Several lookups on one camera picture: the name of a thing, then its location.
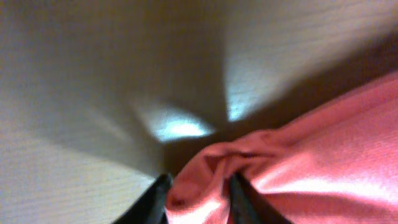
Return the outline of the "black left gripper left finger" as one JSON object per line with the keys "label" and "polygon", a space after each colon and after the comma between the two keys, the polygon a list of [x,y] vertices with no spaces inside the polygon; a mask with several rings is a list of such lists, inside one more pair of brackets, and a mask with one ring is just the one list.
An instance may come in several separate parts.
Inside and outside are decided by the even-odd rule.
{"label": "black left gripper left finger", "polygon": [[165,203],[173,178],[162,174],[113,224],[168,224]]}

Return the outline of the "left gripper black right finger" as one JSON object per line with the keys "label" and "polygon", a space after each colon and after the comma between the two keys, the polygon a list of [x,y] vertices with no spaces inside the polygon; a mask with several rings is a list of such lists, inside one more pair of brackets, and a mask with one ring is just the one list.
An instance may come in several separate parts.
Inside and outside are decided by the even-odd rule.
{"label": "left gripper black right finger", "polygon": [[259,201],[259,194],[239,173],[229,180],[229,198],[235,224],[292,224],[271,204]]}

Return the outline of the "red printed t-shirt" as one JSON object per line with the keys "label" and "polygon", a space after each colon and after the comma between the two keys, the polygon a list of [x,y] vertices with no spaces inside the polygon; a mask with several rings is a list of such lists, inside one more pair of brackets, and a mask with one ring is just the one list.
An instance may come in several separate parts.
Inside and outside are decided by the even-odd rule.
{"label": "red printed t-shirt", "polygon": [[279,129],[202,149],[168,192],[168,221],[231,223],[235,173],[294,223],[396,223],[397,74]]}

